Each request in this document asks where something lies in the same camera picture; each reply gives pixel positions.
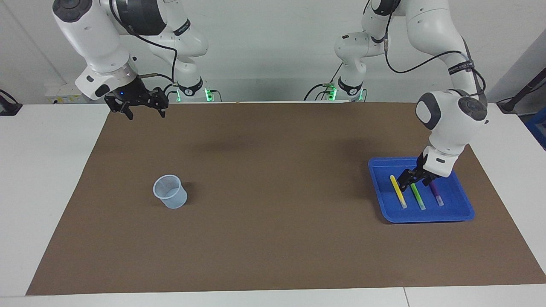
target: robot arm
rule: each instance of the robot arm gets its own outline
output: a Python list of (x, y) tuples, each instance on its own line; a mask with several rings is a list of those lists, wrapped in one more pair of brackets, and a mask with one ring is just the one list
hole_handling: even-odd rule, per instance
[(487, 104), (465, 41), (453, 25), (447, 0), (402, 0), (397, 13), (406, 16), (409, 41), (414, 48), (440, 59), (449, 68), (455, 89), (421, 96), (416, 114), (431, 131), (429, 144), (414, 170), (398, 178), (401, 190), (423, 180), (428, 185), (448, 177), (465, 146), (487, 123)]
[(417, 167), (405, 170), (398, 178), (400, 188), (405, 190), (417, 181), (428, 185), (451, 174), (465, 146), (486, 124), (487, 106), (470, 52), (453, 25), (447, 0), (368, 1), (362, 18), (364, 31), (347, 34), (336, 42), (336, 54), (343, 60), (336, 85), (338, 97), (357, 100), (366, 73), (362, 58), (383, 53), (387, 57), (388, 25), (393, 16), (406, 17), (414, 48), (441, 55), (455, 88), (426, 93), (417, 104), (417, 117), (431, 136)]
[(168, 108), (168, 99), (161, 88), (149, 91), (138, 76), (129, 52), (120, 41), (120, 34), (127, 33), (146, 36), (149, 41), (170, 48), (151, 47), (155, 55), (168, 63), (173, 62), (176, 50), (173, 85), (183, 90), (195, 89), (191, 95), (189, 90), (183, 91), (183, 96), (211, 100), (205, 94), (206, 83), (197, 66), (189, 59), (205, 54), (208, 42), (191, 27), (180, 1), (55, 0), (53, 13), (59, 28), (87, 62), (76, 86), (92, 100), (105, 96), (112, 112), (124, 113), (132, 119), (129, 107), (146, 105), (164, 117)]

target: table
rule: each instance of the table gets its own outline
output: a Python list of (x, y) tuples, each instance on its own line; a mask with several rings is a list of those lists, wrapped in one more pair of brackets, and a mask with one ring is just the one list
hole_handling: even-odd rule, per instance
[[(517, 116), (493, 104), (489, 110), (491, 122), (471, 146), (545, 270), (546, 207), (538, 191), (546, 153)], [(22, 297), (108, 111), (106, 105), (27, 105), (0, 121), (1, 306), (542, 306), (546, 300), (546, 285)]]

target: brown mat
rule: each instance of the brown mat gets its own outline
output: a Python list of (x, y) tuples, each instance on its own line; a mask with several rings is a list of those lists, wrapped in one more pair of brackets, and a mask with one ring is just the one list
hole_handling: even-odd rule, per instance
[[(111, 114), (27, 294), (462, 286), (546, 278), (470, 148), (470, 222), (392, 225), (367, 162), (417, 155), (414, 104)], [(152, 185), (181, 177), (169, 210)]]

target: plastic cup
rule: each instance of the plastic cup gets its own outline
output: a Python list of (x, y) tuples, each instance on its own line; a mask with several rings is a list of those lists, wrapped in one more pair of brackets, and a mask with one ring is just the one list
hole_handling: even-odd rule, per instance
[(188, 200), (188, 193), (175, 175), (165, 175), (153, 185), (153, 194), (169, 209), (178, 209)]

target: green marker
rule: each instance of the green marker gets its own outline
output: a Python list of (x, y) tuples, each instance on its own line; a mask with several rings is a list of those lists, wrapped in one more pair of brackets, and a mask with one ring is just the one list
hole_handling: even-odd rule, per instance
[(417, 199), (417, 203), (419, 204), (419, 208), (421, 208), (421, 210), (426, 210), (425, 203), (423, 203), (423, 199), (421, 198), (421, 194), (419, 194), (419, 191), (417, 190), (417, 186), (415, 184), (411, 184), (411, 190), (413, 191), (413, 195), (415, 195), (415, 198)]

